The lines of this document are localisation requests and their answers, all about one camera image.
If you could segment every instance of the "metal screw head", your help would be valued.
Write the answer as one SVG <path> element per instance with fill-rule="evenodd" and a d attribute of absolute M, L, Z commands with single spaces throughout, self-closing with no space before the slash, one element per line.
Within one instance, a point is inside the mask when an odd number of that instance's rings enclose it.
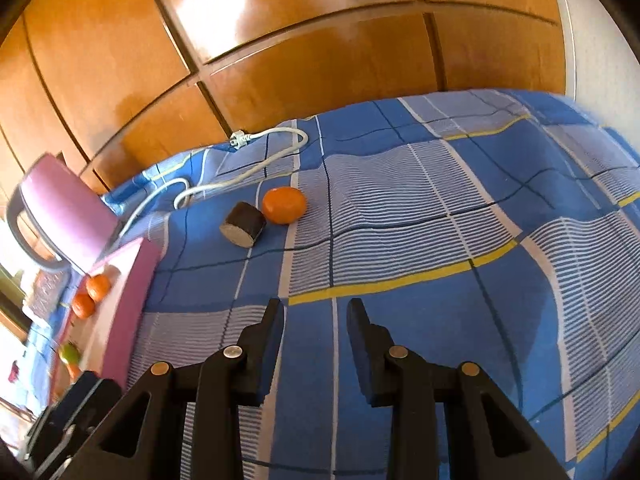
<path fill-rule="evenodd" d="M 393 345 L 389 349 L 389 355 L 391 357 L 395 357 L 396 359 L 404 359 L 409 355 L 409 351 L 404 346 Z"/>
<path fill-rule="evenodd" d="M 226 347 L 222 351 L 222 353 L 229 359 L 236 359 L 237 357 L 240 357 L 242 355 L 242 348 L 240 348 L 238 345 L 231 345 Z"/>
<path fill-rule="evenodd" d="M 466 362 L 462 365 L 462 373 L 469 377 L 475 377 L 480 373 L 480 367 L 476 363 Z"/>
<path fill-rule="evenodd" d="M 159 361 L 151 367 L 153 375 L 164 375 L 169 371 L 169 365 L 164 361 Z"/>

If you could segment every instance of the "fabric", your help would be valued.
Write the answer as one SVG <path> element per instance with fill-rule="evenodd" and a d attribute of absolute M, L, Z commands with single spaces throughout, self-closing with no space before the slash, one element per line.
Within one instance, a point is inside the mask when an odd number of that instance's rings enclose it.
<path fill-rule="evenodd" d="M 53 366 L 57 360 L 58 338 L 65 326 L 69 304 L 73 300 L 82 276 L 70 271 L 66 285 L 58 293 L 55 309 L 42 323 L 33 323 L 27 335 L 24 355 L 18 360 L 20 385 L 25 389 L 21 405 L 28 407 L 36 416 L 47 407 L 51 388 Z"/>
<path fill-rule="evenodd" d="M 575 479 L 606 476 L 640 421 L 638 155 L 572 102 L 468 91 L 367 102 L 290 121 L 300 151 L 172 211 L 169 188 L 125 237 L 162 247 L 130 367 L 199 362 L 286 306 L 271 393 L 241 409 L 247 478 L 383 479 L 390 410 L 359 391 L 346 305 L 364 301 L 427 361 L 475 361 Z M 162 182 L 226 180 L 284 146 L 193 150 L 106 197 L 126 216 Z M 307 213 L 257 244 L 218 229 L 238 201 L 293 186 Z M 189 467 L 193 410 L 183 445 Z M 446 446 L 441 473 L 448 477 Z"/>
<path fill-rule="evenodd" d="M 58 306 L 69 278 L 70 272 L 67 270 L 47 272 L 41 269 L 33 282 L 33 288 L 24 298 L 22 307 L 41 320 L 46 320 Z"/>

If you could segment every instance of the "gray handle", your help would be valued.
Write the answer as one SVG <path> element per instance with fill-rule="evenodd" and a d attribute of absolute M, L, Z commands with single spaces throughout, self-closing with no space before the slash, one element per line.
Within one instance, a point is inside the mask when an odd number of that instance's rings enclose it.
<path fill-rule="evenodd" d="M 68 269 L 70 267 L 70 263 L 66 260 L 45 260 L 42 256 L 40 256 L 33 248 L 29 245 L 27 240 L 24 239 L 22 233 L 20 232 L 20 228 L 18 227 L 18 216 L 26 209 L 24 205 L 24 200 L 22 198 L 22 193 L 20 192 L 20 186 L 17 186 L 14 190 L 14 194 L 9 199 L 9 203 L 6 206 L 6 223 L 9 226 L 9 231 L 14 236 L 15 241 L 18 242 L 20 248 L 30 257 L 37 266 L 44 270 L 48 270 L 49 272 L 60 272 L 61 270 Z M 38 230 L 40 230 L 40 226 L 37 222 L 34 222 Z M 49 239 L 41 232 L 40 233 L 44 240 L 49 243 Z"/>

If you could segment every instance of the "tangerine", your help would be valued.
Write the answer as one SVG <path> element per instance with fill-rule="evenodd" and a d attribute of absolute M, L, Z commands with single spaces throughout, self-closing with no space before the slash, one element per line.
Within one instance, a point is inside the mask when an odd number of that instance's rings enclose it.
<path fill-rule="evenodd" d="M 86 280 L 86 291 L 96 303 L 102 301 L 111 290 L 111 282 L 104 274 L 89 276 Z"/>
<path fill-rule="evenodd" d="M 84 292 L 78 292 L 71 302 L 71 308 L 80 319 L 87 319 L 95 312 L 95 301 Z"/>
<path fill-rule="evenodd" d="M 291 224 L 305 212 L 306 197 L 295 187 L 275 187 L 262 199 L 262 214 L 274 224 Z"/>

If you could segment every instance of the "bed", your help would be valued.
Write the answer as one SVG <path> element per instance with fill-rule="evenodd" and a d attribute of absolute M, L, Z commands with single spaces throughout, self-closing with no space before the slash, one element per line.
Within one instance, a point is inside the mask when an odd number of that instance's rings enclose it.
<path fill-rule="evenodd" d="M 284 123 L 308 144 L 223 192 L 153 201 L 122 243 L 161 248 L 130 361 L 199 362 L 259 321 L 286 326 L 271 393 L 241 408 L 246 478 L 383 479 L 390 411 L 360 393 L 346 305 L 430 362 L 475 361 L 576 479 L 602 478 L 640 422 L 639 159 L 560 96 L 465 91 L 352 105 Z M 107 196 L 127 216 L 172 178 L 227 180 L 290 146 L 181 153 Z M 219 225 L 293 186 L 308 211 L 243 249 Z M 188 474 L 193 407 L 183 443 Z M 448 478 L 440 449 L 441 478 Z"/>

